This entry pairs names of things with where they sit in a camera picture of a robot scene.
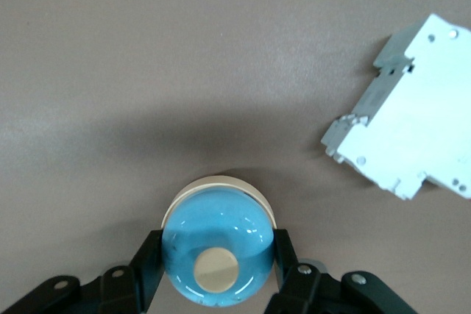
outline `gray side of circuit breaker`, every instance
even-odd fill
[[[336,119],[321,139],[321,142],[327,146],[326,153],[337,162],[341,163],[344,160],[336,151],[352,126],[356,124],[368,125],[401,80],[403,74],[413,70],[414,58],[407,58],[404,53],[426,21],[427,19],[417,22],[389,38],[373,63],[380,70],[379,75],[373,79],[353,108],[352,113]]]

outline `round container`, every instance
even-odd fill
[[[186,298],[209,307],[241,303],[273,265],[273,212],[253,186],[227,176],[183,189],[163,219],[163,263]]]

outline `beige ring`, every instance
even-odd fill
[[[183,200],[187,199],[189,196],[195,194],[198,191],[213,187],[233,188],[247,194],[252,199],[254,199],[260,206],[262,206],[270,222],[272,223],[272,227],[274,229],[277,228],[277,224],[275,222],[275,215],[273,214],[272,207],[268,203],[268,200],[266,200],[265,196],[263,196],[260,191],[258,191],[254,186],[250,185],[249,183],[231,176],[207,176],[205,178],[195,180],[194,182],[184,187],[177,194],[177,196],[175,196],[175,198],[170,204],[170,207],[167,209],[167,212],[165,213],[162,220],[162,228],[165,227],[170,215],[174,212],[175,208]]]

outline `blue translucent ball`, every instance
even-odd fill
[[[212,248],[233,254],[238,274],[215,293],[199,285],[196,259]],[[209,307],[241,303],[265,283],[273,265],[273,230],[263,208],[247,194],[214,187],[182,201],[163,230],[163,263],[171,283],[186,298]]]

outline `white plastic device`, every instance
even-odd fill
[[[412,199],[424,180],[471,199],[471,32],[437,15],[389,39],[326,152],[380,188]]]

